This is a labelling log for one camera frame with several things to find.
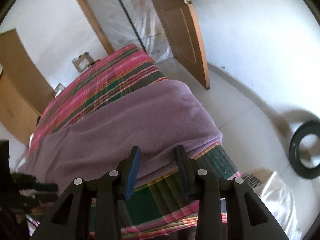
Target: baseboard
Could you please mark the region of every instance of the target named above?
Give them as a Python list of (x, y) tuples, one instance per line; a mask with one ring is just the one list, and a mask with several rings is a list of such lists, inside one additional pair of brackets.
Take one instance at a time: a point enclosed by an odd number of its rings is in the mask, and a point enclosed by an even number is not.
[(276, 132), (279, 136), (282, 147), (286, 153), (289, 151), (289, 145), (292, 137), (292, 131), (288, 122), (280, 116), (271, 106), (269, 106), (259, 95), (241, 83), (236, 78), (232, 77), (229, 73), (223, 69), (208, 63), (208, 69), (219, 77), (223, 78), (231, 86), (239, 90), (245, 97), (249, 98), (271, 121), (276, 128)]

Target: black rubber ring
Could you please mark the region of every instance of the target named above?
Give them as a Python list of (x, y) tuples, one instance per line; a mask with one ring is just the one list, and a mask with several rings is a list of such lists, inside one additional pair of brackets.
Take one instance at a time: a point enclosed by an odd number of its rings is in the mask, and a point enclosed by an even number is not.
[(289, 148), (289, 161), (292, 168), (299, 176), (305, 179), (314, 179), (320, 176), (320, 164), (314, 168), (308, 168), (300, 160), (299, 145), (302, 139), (310, 134), (320, 138), (320, 122), (309, 121), (300, 126), (294, 133)]

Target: plaid blanket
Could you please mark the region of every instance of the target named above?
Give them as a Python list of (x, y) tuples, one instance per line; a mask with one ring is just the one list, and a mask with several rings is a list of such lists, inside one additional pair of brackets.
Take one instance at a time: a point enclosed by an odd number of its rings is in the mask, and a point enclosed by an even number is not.
[[(135, 45), (100, 60), (52, 101), (39, 122), (27, 156), (37, 150), (41, 139), (85, 115), (153, 82), (166, 79), (154, 61)], [(237, 170), (219, 143), (195, 157), (217, 177), (232, 179)], [(146, 239), (195, 226), (199, 202), (182, 195), (180, 179), (172, 171), (135, 189), (129, 201), (119, 201), (124, 239)], [(92, 207), (91, 236), (94, 238), (95, 207)], [(221, 219), (227, 221), (225, 212)]]
[(47, 106), (26, 157), (37, 150), (46, 135), (139, 88), (164, 79), (166, 77), (156, 68), (153, 59), (133, 44), (101, 59)]

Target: tiled floor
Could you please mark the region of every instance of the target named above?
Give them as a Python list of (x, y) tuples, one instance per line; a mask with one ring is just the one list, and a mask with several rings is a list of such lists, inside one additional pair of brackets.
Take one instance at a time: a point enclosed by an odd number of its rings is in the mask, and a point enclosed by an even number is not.
[(320, 180), (304, 180), (296, 175), (265, 114), (211, 71), (211, 88), (206, 91), (174, 58), (157, 64), (157, 67), (169, 79), (188, 85), (222, 132), (223, 148), (241, 173), (263, 167), (281, 175), (293, 189), (299, 227), (305, 234), (320, 211)]

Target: wooden door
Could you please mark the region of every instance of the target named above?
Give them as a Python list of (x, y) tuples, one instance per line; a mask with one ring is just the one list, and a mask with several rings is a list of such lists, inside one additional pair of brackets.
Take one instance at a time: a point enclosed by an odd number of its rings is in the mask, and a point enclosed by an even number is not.
[(210, 88), (207, 60), (191, 0), (152, 0), (173, 56), (204, 88)]
[(29, 58), (16, 30), (0, 34), (0, 63), (20, 96), (41, 115), (54, 99), (54, 90)]

